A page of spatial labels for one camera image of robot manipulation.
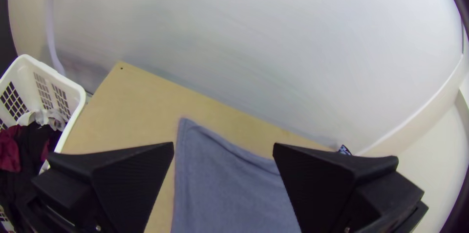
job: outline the white backdrop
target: white backdrop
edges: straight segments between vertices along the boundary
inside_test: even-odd
[[[117,60],[353,152],[417,111],[461,58],[453,0],[55,0],[67,75]]]

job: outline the laundry basket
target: laundry basket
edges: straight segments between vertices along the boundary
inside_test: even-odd
[[[23,54],[0,79],[0,128],[16,125],[25,112],[55,108],[68,120],[54,150],[60,152],[85,101],[83,87]]]

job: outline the white cloth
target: white cloth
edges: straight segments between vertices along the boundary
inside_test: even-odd
[[[35,121],[41,126],[50,125],[53,130],[63,131],[66,118],[56,109],[37,109],[29,111],[18,118],[16,124],[27,126]]]

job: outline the wooden board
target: wooden board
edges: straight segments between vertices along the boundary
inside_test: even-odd
[[[181,117],[264,157],[272,158],[275,142],[329,150],[134,66],[117,63],[81,113],[62,153],[90,153],[167,141],[176,144]],[[170,232],[173,198],[174,161],[146,232]]]

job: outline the blue towel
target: blue towel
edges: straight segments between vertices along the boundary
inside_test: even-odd
[[[275,162],[188,119],[176,146],[171,233],[299,233]]]

